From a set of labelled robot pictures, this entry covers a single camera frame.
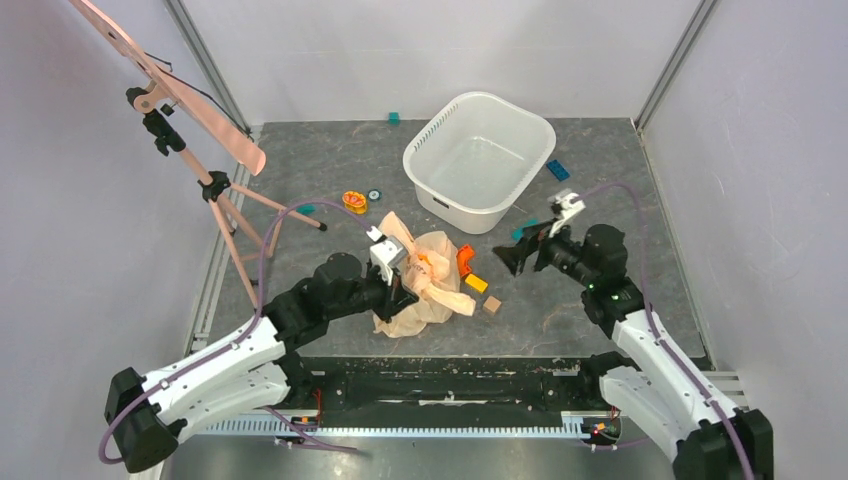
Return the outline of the cream banana print plastic bag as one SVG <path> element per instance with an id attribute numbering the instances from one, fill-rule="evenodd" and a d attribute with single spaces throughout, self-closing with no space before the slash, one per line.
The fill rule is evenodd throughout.
<path id="1" fill-rule="evenodd" d="M 401 280 L 419 300 L 389 322 L 375 316 L 376 334 L 389 338 L 417 336 L 427 326 L 442 324 L 455 314 L 474 313 L 476 301 L 460 291 L 458 249 L 445 232 L 432 231 L 415 237 L 393 211 L 383 217 L 379 228 L 407 249 L 408 257 L 400 265 Z"/>

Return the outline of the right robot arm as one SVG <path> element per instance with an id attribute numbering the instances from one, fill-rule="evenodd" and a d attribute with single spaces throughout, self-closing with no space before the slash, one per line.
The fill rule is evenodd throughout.
<path id="1" fill-rule="evenodd" d="M 678 479 L 772 479 L 774 432 L 758 409 L 745 410 L 685 355 L 627 274 L 622 231 L 591 226 L 583 241 L 551 222 L 527 227 L 494 254 L 514 276 L 553 267 L 582 286 L 588 319 L 617 346 L 580 367 L 577 392 L 591 408 L 609 404 L 629 417 L 669 459 Z"/>

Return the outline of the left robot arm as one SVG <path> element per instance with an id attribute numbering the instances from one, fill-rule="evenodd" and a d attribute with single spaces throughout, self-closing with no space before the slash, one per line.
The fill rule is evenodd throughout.
<path id="1" fill-rule="evenodd" d="M 148 470 L 208 426 L 245 411 L 306 405 L 314 381 L 298 349 L 327 333 L 333 320 L 370 311 L 390 320 L 419 297 L 399 270 L 385 280 L 380 266 L 346 253 L 331 255 L 314 273 L 276 295 L 229 335 L 146 374 L 127 367 L 110 381 L 103 444 L 131 473 Z"/>

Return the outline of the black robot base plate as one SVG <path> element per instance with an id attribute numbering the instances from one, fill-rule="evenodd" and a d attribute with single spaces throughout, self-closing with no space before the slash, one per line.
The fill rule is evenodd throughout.
<path id="1" fill-rule="evenodd" d="M 274 407 L 323 427 L 532 428 L 611 406 L 569 357 L 305 357 Z"/>

